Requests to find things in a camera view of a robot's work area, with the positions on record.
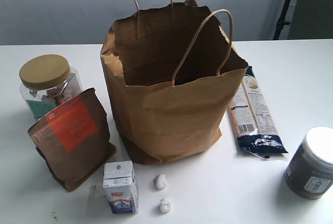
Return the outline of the brown paper shopping bag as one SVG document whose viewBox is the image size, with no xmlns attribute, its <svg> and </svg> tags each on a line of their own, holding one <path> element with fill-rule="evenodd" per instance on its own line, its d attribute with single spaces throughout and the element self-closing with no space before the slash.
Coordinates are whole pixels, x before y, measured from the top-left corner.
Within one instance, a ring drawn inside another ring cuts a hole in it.
<svg viewBox="0 0 333 224">
<path fill-rule="evenodd" d="M 110 27 L 100 51 L 113 119 L 134 163 L 204 152 L 248 68 L 216 11 L 195 0 L 137 9 Z"/>
</svg>

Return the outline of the upper white candy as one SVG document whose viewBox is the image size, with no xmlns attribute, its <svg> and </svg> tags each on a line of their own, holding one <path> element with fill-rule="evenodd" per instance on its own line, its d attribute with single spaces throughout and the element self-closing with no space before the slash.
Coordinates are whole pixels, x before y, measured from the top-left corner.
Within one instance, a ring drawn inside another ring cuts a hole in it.
<svg viewBox="0 0 333 224">
<path fill-rule="evenodd" d="M 158 174 L 153 179 L 153 182 L 155 184 L 155 188 L 158 190 L 162 190 L 162 189 L 166 188 L 168 185 L 165 174 Z"/>
</svg>

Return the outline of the white candy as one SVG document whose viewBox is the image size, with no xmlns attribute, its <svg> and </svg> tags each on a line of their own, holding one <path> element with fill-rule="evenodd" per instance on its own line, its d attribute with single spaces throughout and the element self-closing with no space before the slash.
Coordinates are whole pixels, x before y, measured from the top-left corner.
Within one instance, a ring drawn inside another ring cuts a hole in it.
<svg viewBox="0 0 333 224">
<path fill-rule="evenodd" d="M 155 184 L 155 188 L 158 190 L 162 190 L 162 189 L 166 188 L 168 185 L 165 174 L 158 174 L 153 179 L 153 182 Z"/>
<path fill-rule="evenodd" d="M 171 211 L 171 199 L 170 198 L 162 198 L 159 203 L 159 209 L 162 213 L 167 214 Z"/>
</svg>

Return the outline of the blue noodle package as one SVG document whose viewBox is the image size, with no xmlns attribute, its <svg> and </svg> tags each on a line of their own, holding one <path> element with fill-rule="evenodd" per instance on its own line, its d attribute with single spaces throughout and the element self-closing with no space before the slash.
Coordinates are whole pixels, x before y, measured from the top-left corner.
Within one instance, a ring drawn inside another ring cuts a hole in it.
<svg viewBox="0 0 333 224">
<path fill-rule="evenodd" d="M 251 66 L 230 101 L 228 112 L 241 151 L 264 159 L 288 153 Z"/>
</svg>

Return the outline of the small white milk carton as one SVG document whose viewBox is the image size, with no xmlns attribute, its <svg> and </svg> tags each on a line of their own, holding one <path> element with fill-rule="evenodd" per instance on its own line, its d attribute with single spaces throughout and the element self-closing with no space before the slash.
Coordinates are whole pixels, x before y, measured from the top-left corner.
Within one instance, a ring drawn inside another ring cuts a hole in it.
<svg viewBox="0 0 333 224">
<path fill-rule="evenodd" d="M 132 161 L 106 163 L 103 190 L 114 214 L 138 213 L 138 185 Z"/>
</svg>

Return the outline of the brown pouch with orange label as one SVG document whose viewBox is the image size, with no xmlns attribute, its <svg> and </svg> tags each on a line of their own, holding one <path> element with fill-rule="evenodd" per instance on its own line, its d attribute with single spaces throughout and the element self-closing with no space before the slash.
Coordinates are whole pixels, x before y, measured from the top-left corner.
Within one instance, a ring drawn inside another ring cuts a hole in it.
<svg viewBox="0 0 333 224">
<path fill-rule="evenodd" d="M 52 177 L 71 192 L 116 152 L 107 113 L 89 88 L 40 118 L 28 130 Z"/>
</svg>

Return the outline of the lower white candy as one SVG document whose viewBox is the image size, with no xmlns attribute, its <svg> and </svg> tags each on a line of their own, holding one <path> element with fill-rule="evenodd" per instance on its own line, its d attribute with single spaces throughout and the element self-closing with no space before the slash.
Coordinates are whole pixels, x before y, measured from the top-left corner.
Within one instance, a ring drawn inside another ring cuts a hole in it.
<svg viewBox="0 0 333 224">
<path fill-rule="evenodd" d="M 171 211 L 171 199 L 170 198 L 162 198 L 159 203 L 159 209 L 162 213 L 167 214 Z"/>
</svg>

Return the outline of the clear jar with gold lid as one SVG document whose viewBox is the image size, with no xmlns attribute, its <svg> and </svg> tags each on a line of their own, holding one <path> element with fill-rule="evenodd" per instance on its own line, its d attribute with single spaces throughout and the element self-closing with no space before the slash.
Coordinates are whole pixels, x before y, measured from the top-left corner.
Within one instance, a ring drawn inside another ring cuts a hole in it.
<svg viewBox="0 0 333 224">
<path fill-rule="evenodd" d="M 61 55 L 29 60 L 21 67 L 19 77 L 21 95 L 35 120 L 83 91 L 77 70 Z"/>
</svg>

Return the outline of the black light stand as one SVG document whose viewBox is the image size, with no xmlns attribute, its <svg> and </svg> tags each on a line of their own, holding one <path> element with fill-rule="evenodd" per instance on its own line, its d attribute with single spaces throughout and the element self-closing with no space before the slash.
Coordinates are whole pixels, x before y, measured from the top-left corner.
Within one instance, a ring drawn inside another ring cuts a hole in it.
<svg viewBox="0 0 333 224">
<path fill-rule="evenodd" d="M 280 34 L 282 32 L 282 30 L 284 29 L 284 26 L 286 25 L 290 25 L 291 22 L 290 21 L 286 21 L 286 14 L 287 11 L 289 9 L 289 5 L 290 5 L 291 0 L 285 0 L 284 4 L 283 4 L 283 8 L 281 10 L 280 16 L 276 22 L 276 28 L 275 28 L 275 32 L 273 35 L 273 40 L 278 40 L 280 37 Z"/>
</svg>

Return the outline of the grey backdrop cloth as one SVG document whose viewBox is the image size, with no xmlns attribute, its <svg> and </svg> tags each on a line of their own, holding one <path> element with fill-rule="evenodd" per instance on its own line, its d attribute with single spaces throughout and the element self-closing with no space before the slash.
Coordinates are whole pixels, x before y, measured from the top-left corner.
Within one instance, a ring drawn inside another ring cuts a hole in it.
<svg viewBox="0 0 333 224">
<path fill-rule="evenodd" d="M 112 23 L 137 8 L 186 0 L 1 0 L 1 44 L 100 44 Z M 228 9 L 234 40 L 268 40 L 284 0 L 195 0 L 211 10 Z"/>
</svg>

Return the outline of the dark jar with white lid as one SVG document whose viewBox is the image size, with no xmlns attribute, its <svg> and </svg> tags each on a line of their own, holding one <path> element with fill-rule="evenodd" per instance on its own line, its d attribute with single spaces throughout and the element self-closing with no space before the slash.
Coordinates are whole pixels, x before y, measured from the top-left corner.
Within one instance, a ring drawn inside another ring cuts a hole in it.
<svg viewBox="0 0 333 224">
<path fill-rule="evenodd" d="M 285 170 L 292 191 L 311 200 L 332 186 L 332 128 L 314 127 L 304 136 Z"/>
</svg>

